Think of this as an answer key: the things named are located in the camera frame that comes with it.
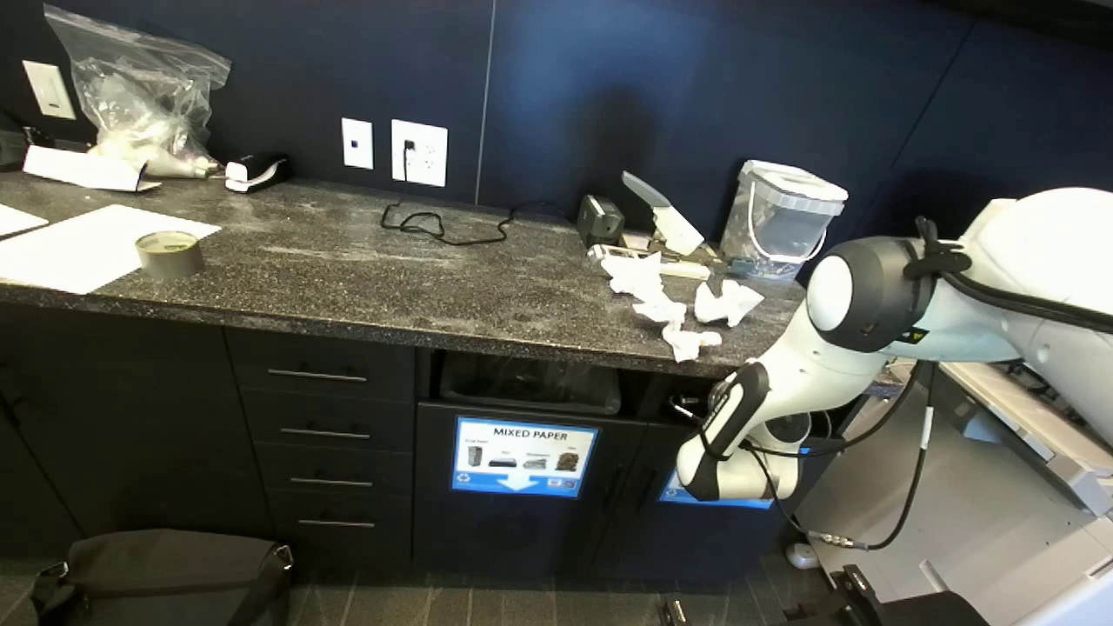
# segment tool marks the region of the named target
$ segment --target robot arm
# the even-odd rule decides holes
[[[786,333],[708,392],[701,436],[677,451],[677,480],[701,500],[790,496],[801,463],[763,450],[796,451],[807,429],[786,429],[786,418],[844,407],[891,358],[1023,358],[1113,441],[1113,389],[1102,384],[1113,361],[1113,296],[1106,280],[1078,282],[1113,260],[1100,232],[1113,232],[1113,195],[1042,190],[991,201],[959,247],[938,245],[932,229],[921,241],[868,237],[833,247],[815,269]],[[1033,253],[1041,237],[1056,273]],[[998,298],[970,296],[978,289],[963,289],[968,280]]]

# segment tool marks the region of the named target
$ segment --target dark countertop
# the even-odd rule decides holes
[[[0,175],[0,204],[45,219],[70,219],[99,204],[137,204],[166,215],[220,224],[201,245],[206,273],[153,280],[133,273],[91,296],[0,287],[0,302],[366,338],[386,345],[572,358],[612,368],[720,377],[763,354],[790,322],[801,289],[763,289],[764,302],[724,347],[700,361],[671,361],[656,326],[605,287],[571,226],[516,219],[508,245],[440,247],[430,237],[380,226],[386,195],[336,185],[274,185],[230,195],[220,182],[166,182],[153,195],[105,195],[25,175]],[[502,212],[444,212],[452,237],[498,232]]]

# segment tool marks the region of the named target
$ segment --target wall outlet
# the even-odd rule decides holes
[[[31,85],[31,95],[35,95],[40,116],[76,118],[59,65],[25,59],[25,72],[28,72],[28,85]]]
[[[447,179],[447,128],[389,121],[389,179],[407,185],[444,187]]]
[[[374,171],[371,121],[341,118],[345,167]]]

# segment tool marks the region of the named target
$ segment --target drawer handle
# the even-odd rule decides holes
[[[308,528],[374,528],[374,522],[353,522],[353,518],[298,518],[298,524]]]
[[[348,487],[348,489],[371,489],[371,480],[322,480],[322,476],[288,476],[294,487]]]
[[[366,387],[366,384],[371,384],[367,377],[317,372],[317,368],[269,368],[269,377],[277,377],[277,378],[348,384],[348,387]]]
[[[281,436],[292,440],[345,440],[345,441],[371,441],[367,431],[322,431],[322,429],[277,429]]]

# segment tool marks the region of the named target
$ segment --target plastic bag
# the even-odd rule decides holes
[[[210,95],[230,64],[210,49],[91,22],[45,4],[80,113],[98,125],[98,157],[145,164],[148,179],[210,179]]]

